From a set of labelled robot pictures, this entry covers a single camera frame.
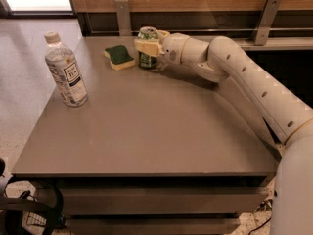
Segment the sponge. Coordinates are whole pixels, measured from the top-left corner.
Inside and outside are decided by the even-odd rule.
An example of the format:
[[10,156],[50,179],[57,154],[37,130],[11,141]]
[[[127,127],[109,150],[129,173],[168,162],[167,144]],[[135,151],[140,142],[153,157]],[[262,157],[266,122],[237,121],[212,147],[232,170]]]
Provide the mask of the sponge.
[[105,49],[105,56],[110,59],[112,68],[117,71],[135,66],[135,60],[128,54],[124,45]]

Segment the tile floor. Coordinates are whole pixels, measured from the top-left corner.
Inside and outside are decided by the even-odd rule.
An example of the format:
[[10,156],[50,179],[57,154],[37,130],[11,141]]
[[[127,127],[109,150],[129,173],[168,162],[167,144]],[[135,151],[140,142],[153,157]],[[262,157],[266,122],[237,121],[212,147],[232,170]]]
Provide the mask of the tile floor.
[[[17,63],[22,63],[24,59],[31,59],[34,63],[43,62],[45,43],[43,40],[38,41],[37,38],[51,28],[57,30],[64,42],[72,49],[81,38],[76,20],[62,20],[61,22],[57,20],[0,20],[0,60],[5,60],[10,55],[16,57],[14,60],[11,59],[12,68],[10,70],[3,69],[4,66],[0,62],[0,156],[7,162],[7,171],[10,171],[19,157],[55,86],[48,70],[33,70],[38,66],[25,67],[23,83],[19,83],[22,75],[19,70],[13,68]],[[28,46],[35,50],[33,56],[28,56],[24,51],[24,48]],[[33,80],[44,82],[33,83]],[[33,93],[31,97],[27,97],[27,100],[31,100],[31,102],[27,102],[23,96],[24,93],[29,92]],[[274,182],[268,186],[269,198],[273,195],[273,184]],[[33,190],[27,183],[14,184],[9,187],[8,194],[18,196],[28,188]],[[250,230],[262,224],[270,215],[270,210],[242,214],[240,217],[242,225],[232,235],[247,235]],[[70,232],[56,230],[54,234],[70,234]],[[269,224],[252,234],[269,234]]]

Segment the wire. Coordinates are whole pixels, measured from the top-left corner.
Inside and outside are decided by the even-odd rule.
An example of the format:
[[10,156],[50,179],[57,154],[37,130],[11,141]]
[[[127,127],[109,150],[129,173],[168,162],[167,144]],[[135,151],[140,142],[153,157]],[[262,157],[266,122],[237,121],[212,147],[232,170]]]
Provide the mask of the wire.
[[254,230],[251,230],[247,235],[251,235],[252,232],[257,231],[258,229],[261,229],[265,224],[267,224],[269,221],[271,221],[272,217],[270,217],[269,219],[267,219],[262,225],[258,226],[257,228],[255,228]]

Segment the table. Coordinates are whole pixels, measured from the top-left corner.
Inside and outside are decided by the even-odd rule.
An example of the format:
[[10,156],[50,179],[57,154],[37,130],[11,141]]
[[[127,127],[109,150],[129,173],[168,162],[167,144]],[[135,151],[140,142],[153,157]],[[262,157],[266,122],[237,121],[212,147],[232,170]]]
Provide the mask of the table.
[[118,44],[137,58],[132,37],[81,39],[89,100],[67,107],[55,90],[12,174],[54,180],[75,234],[232,232],[277,169],[261,116],[231,78],[216,85],[173,66],[113,70],[103,51]]

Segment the bottle cap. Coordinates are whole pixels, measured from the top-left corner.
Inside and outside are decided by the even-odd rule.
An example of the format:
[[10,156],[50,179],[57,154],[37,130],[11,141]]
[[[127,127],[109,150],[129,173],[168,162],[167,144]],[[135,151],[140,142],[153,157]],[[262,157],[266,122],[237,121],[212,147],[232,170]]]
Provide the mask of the bottle cap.
[[48,44],[61,42],[61,38],[57,32],[48,31],[45,33],[46,42]]

